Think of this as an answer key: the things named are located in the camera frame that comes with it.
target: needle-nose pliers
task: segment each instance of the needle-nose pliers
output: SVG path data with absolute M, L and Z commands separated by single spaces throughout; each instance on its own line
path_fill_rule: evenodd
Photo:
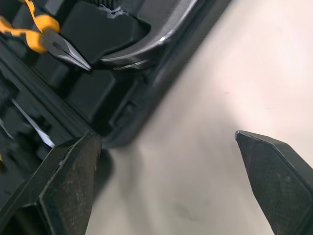
M 35 52 L 50 52 L 53 56 L 80 66 L 86 70 L 91 67 L 80 53 L 60 34 L 59 22 L 42 12 L 31 0 L 25 0 L 30 14 L 40 32 L 30 29 L 18 29 L 0 16 L 0 32 L 6 36 L 20 38 Z

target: beige surface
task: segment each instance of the beige surface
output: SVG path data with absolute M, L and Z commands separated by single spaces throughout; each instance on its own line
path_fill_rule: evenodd
M 272 235 L 234 133 L 288 142 L 313 165 L 313 2 L 236 0 L 115 172 L 88 235 Z

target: yellow pliers handle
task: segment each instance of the yellow pliers handle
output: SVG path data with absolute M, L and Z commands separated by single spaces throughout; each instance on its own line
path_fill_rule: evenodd
M 60 24 L 53 17 L 36 8 L 33 1 L 25 0 L 25 2 L 29 8 L 35 25 L 41 33 L 29 29 L 13 28 L 12 25 L 2 16 L 0 16 L 0 32 L 3 34 L 10 33 L 14 37 L 21 37 L 22 35 L 25 35 L 27 45 L 35 52 L 43 53 L 47 51 L 41 44 L 41 37 L 43 36 L 45 30 L 51 29 L 56 33 L 59 33 Z

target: pliers jaw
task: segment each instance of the pliers jaw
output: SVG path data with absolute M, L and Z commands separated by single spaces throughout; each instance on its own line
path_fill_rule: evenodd
M 53 56 L 75 64 L 85 70 L 90 70 L 91 66 L 80 55 L 80 53 L 62 36 L 53 30 L 46 30 L 42 37 L 42 45 Z

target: black plastic toolbox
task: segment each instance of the black plastic toolbox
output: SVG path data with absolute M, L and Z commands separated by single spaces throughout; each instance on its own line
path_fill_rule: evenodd
M 136 7 L 127 5 L 125 9 L 129 9 L 129 14 L 122 18 L 112 16 L 108 22 L 111 24 L 118 19 L 121 23 L 105 28 L 99 25 L 104 22 L 101 20 L 104 12 L 99 12 L 103 9 L 95 4 L 97 1 L 35 2 L 55 16 L 62 26 L 61 34 L 75 43 L 92 70 L 81 70 L 48 53 L 37 54 L 22 42 L 0 35 L 0 81 L 5 83 L 3 89 L 9 91 L 9 99 L 0 103 L 0 118 L 8 132 L 19 140 L 16 143 L 0 133 L 0 143 L 5 146 L 0 151 L 4 162 L 8 162 L 0 177 L 10 182 L 9 187 L 5 183 L 0 186 L 0 209 L 50 151 L 9 104 L 11 99 L 38 121 L 56 145 L 90 131 L 100 134 L 103 155 L 106 155 L 107 149 L 126 145 L 136 136 L 230 0 L 195 1 L 183 24 L 162 49 L 154 53 L 154 62 L 141 69 L 115 68 L 103 64 L 99 56 L 115 53 L 145 38 L 149 24 L 136 18 Z M 116 7 L 114 3 L 117 2 L 101 1 L 111 8 Z M 0 15 L 14 27 L 34 28 L 27 10 L 20 1 L 0 0 Z M 81 22 L 79 13 L 86 14 Z M 17 153 L 33 159 L 20 163 L 21 154 Z

